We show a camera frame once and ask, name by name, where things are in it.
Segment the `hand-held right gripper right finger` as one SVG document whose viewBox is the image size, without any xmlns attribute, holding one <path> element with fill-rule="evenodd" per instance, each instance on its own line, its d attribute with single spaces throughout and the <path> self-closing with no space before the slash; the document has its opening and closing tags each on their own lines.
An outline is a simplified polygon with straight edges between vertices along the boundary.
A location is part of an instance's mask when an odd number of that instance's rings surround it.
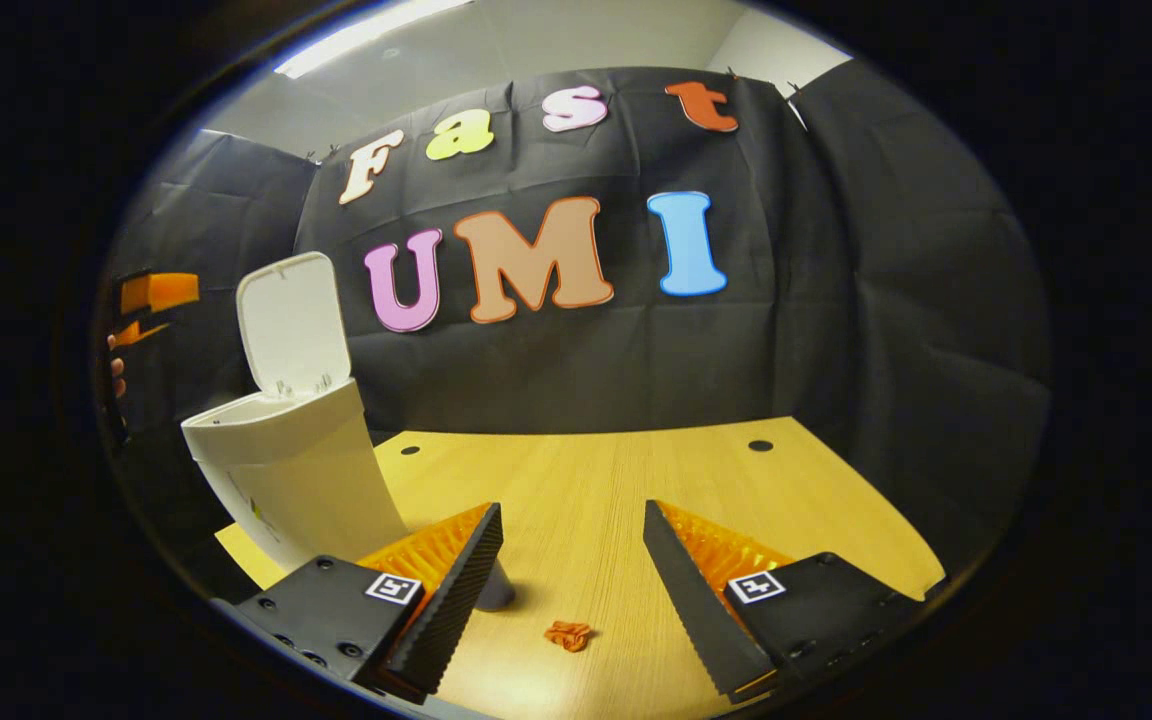
<svg viewBox="0 0 1152 720">
<path fill-rule="evenodd" d="M 710 682 L 735 705 L 796 700 L 929 612 L 835 552 L 790 560 L 657 500 L 645 503 L 643 541 Z"/>
</svg>

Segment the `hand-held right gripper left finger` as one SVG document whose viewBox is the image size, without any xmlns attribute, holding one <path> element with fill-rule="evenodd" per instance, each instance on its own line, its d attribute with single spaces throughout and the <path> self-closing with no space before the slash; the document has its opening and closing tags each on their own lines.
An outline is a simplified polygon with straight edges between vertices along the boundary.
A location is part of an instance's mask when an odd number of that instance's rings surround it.
<svg viewBox="0 0 1152 720">
<path fill-rule="evenodd" d="M 236 616 L 326 675 L 420 705 L 435 694 L 505 541 L 480 503 L 348 561 L 319 555 Z"/>
</svg>

